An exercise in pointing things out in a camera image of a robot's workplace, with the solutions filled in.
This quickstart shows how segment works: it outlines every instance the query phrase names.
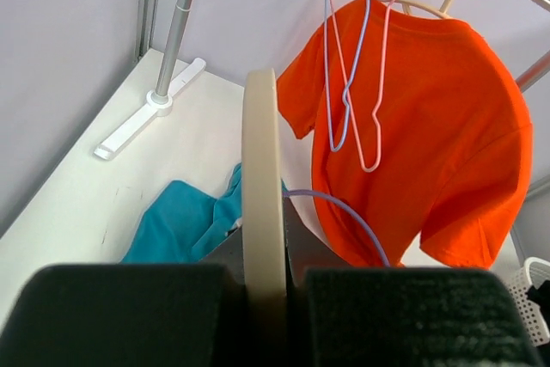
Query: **perforated plastic basket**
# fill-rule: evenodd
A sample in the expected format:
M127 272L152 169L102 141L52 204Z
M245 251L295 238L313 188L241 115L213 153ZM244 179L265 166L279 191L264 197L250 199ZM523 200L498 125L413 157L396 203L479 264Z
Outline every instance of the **perforated plastic basket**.
M527 291L531 285L539 288L546 280L550 280L550 262L531 257L506 283L534 346L550 342L550 332L539 305L527 298Z

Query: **teal cloth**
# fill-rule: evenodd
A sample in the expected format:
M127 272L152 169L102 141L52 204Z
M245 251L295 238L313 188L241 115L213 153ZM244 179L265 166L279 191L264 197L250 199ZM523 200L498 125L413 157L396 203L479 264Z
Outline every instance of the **teal cloth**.
M219 199L174 180L144 213L122 262L197 262L227 238L241 215L241 164Z

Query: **beige plastic strip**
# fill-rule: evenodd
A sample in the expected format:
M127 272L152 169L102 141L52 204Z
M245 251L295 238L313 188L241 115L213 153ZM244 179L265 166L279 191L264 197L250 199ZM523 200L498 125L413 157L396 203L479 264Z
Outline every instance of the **beige plastic strip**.
M273 70L248 74L242 109L242 249L255 337L284 349L286 274Z

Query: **gray wall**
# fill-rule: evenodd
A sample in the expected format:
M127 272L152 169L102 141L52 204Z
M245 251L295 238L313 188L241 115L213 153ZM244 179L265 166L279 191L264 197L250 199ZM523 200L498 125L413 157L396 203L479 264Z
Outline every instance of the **gray wall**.
M164 49L174 3L158 0L156 49ZM550 50L550 13L529 0L455 0L449 12L484 35L514 76ZM194 0L180 57L204 58L210 71L243 84L251 69L271 66L280 73L322 17L323 0ZM525 97L535 124L533 180L538 180L550 174L550 76ZM537 205L525 209L529 220L518 223L518 233L528 241L528 254L550 259L550 217L542 215L550 210L550 194Z
M130 72L138 0L0 0L0 10L1 235Z

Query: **shirt sleeve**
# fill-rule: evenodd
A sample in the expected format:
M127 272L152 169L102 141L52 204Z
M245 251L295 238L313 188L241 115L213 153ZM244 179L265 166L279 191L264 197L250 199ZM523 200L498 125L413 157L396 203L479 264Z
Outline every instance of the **shirt sleeve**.
M323 36L321 25L277 80L278 110L298 139L314 129L325 87Z
M421 231L420 248L447 266L488 269L529 188L532 126L487 145L443 186Z

